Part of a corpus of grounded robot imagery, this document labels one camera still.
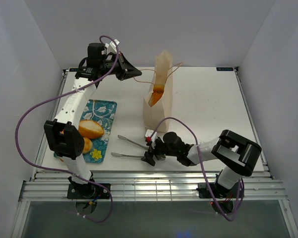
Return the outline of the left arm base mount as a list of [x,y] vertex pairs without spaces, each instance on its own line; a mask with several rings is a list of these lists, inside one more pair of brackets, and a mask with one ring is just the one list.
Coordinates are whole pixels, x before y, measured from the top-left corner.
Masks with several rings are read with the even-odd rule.
[[70,185],[68,187],[67,199],[109,199],[108,191],[91,183],[79,184],[72,181],[72,177],[68,178]]

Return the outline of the metal serving tongs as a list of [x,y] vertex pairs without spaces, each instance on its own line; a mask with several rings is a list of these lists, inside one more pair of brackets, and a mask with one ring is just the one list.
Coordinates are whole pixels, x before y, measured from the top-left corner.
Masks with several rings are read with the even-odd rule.
[[122,135],[118,137],[118,149],[114,149],[110,154],[113,157],[124,159],[142,159],[145,152],[149,149],[148,146],[141,145],[135,141],[132,141]]

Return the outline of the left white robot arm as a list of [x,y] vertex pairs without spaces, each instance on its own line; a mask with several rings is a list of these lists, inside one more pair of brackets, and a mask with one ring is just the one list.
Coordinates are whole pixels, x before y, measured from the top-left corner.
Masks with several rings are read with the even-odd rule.
[[71,94],[55,118],[44,124],[50,150],[63,159],[72,173],[70,181],[79,184],[78,192],[84,198],[95,194],[95,185],[89,182],[92,174],[82,155],[84,139],[78,131],[83,109],[104,77],[115,75],[123,81],[142,74],[127,61],[118,45],[116,39],[88,45],[87,57],[77,67]]

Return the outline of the small round scored roll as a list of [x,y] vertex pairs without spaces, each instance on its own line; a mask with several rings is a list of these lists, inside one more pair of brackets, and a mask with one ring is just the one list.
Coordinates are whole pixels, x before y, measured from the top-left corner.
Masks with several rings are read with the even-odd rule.
[[93,143],[89,138],[84,137],[84,148],[82,153],[86,154],[93,148]]

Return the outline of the brown paper bag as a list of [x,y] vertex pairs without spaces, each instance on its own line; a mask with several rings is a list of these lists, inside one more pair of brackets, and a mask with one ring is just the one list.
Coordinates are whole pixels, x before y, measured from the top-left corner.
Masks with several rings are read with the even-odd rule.
[[[169,122],[162,121],[172,114],[173,104],[173,74],[181,66],[181,63],[173,63],[173,55],[168,51],[162,51],[155,57],[155,66],[153,69],[152,80],[148,93],[143,101],[143,121],[145,128],[157,129],[158,132],[167,132]],[[149,106],[149,100],[155,85],[164,85],[164,93],[161,99],[152,107]]]

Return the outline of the round orange sugared bun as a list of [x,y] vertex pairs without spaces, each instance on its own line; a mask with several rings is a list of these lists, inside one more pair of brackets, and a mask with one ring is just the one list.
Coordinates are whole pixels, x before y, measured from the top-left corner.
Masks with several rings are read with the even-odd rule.
[[152,107],[155,105],[163,96],[164,93],[164,85],[155,85],[152,90],[152,95],[149,100],[149,106]]

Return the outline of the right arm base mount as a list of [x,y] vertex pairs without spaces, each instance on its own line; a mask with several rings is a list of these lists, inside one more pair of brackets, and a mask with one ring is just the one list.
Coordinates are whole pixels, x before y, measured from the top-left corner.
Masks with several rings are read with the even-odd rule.
[[211,191],[216,199],[237,198],[237,189],[239,188],[239,198],[243,197],[244,188],[241,182],[236,182],[231,189],[226,189],[218,184],[218,177],[216,174],[215,182],[209,182],[209,186],[205,182],[198,183],[196,190],[199,198],[212,198]]

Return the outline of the teal patterned tray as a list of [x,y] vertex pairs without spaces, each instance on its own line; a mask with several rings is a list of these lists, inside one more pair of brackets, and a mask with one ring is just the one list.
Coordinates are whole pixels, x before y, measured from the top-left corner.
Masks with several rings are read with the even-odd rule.
[[117,103],[113,101],[88,100],[85,106],[78,107],[63,106],[57,114],[57,121],[64,123],[65,119],[75,119],[76,125],[81,120],[93,120],[99,123],[104,129],[104,135],[97,139],[90,139],[93,148],[86,154],[83,154],[87,163],[100,164],[103,162],[106,154],[111,129],[117,109]]

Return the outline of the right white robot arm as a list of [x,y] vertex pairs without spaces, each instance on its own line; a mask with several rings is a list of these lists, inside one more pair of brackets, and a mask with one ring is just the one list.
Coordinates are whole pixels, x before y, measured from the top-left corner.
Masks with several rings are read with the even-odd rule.
[[155,166],[155,159],[176,157],[186,167],[196,166],[206,161],[220,160],[225,164],[216,181],[211,186],[212,192],[226,197],[242,177],[252,175],[262,152],[257,143],[231,131],[223,130],[218,138],[199,145],[187,144],[175,132],[168,132],[155,140],[146,138],[149,147],[141,160]]

